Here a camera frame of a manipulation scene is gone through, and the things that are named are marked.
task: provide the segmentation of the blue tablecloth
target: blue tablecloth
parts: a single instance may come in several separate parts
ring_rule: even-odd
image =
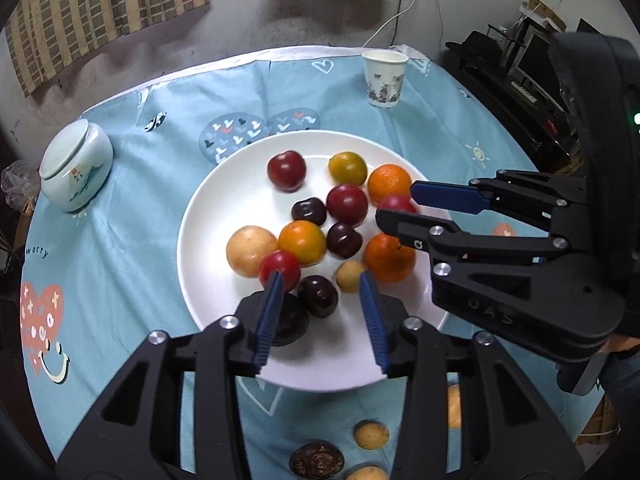
[[[26,372],[54,456],[149,331],[177,336],[197,330],[178,286],[178,228],[198,184],[247,142],[310,128],[349,132],[395,150],[430,180],[456,184],[495,176],[500,168],[534,170],[498,121],[415,51],[400,104],[370,106],[360,52],[301,47],[225,60],[125,92],[82,115],[109,135],[113,169],[98,195],[74,214],[40,197],[21,289]],[[452,216],[478,234],[539,235],[491,212]],[[452,316],[445,331],[469,337],[475,328]],[[564,394],[551,362],[506,346],[577,436],[600,393]],[[185,390],[182,466],[193,470],[192,377]],[[309,440],[340,447],[346,468],[366,462],[388,470],[392,464],[404,381],[320,395],[242,379],[238,396],[254,478],[293,478],[289,456]],[[365,419],[389,428],[382,449],[356,445],[353,427]],[[454,467],[456,432],[450,432],[450,444]]]

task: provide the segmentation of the pale yellow fruit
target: pale yellow fruit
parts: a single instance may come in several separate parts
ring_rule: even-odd
[[[257,278],[260,262],[277,250],[278,240],[267,229],[245,225],[233,233],[226,243],[226,260],[240,276]]]
[[[367,270],[358,260],[344,262],[335,271],[335,283],[343,292],[357,292],[360,283],[360,275]]]
[[[462,427],[462,409],[460,408],[460,386],[452,384],[447,389],[449,399],[449,429],[458,430]]]
[[[366,422],[358,426],[353,436],[358,446],[373,451],[386,444],[389,440],[389,430],[378,422]]]
[[[382,469],[372,465],[362,467],[347,476],[347,480],[386,480],[387,478]]]

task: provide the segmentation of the cup rim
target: cup rim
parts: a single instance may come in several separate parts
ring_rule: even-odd
[[[395,57],[395,59],[381,59],[382,56],[380,54],[384,54],[385,56],[389,56],[391,58]],[[389,50],[384,48],[377,48],[373,50],[364,51],[361,56],[364,59],[369,61],[374,61],[376,63],[390,64],[390,65],[400,65],[407,63],[409,61],[409,57],[402,52],[398,52],[397,50]]]

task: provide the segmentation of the jar lid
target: jar lid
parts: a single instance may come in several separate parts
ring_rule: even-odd
[[[89,129],[89,121],[80,119],[62,128],[49,143],[40,163],[40,177],[51,178],[71,160],[78,150]]]

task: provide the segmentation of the black desk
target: black desk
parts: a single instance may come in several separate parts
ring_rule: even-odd
[[[539,171],[554,173],[571,163],[576,141],[569,124],[559,110],[549,110],[542,96],[534,94],[538,102],[530,103],[511,86],[514,79],[503,68],[482,62],[460,59],[452,75],[502,123]]]

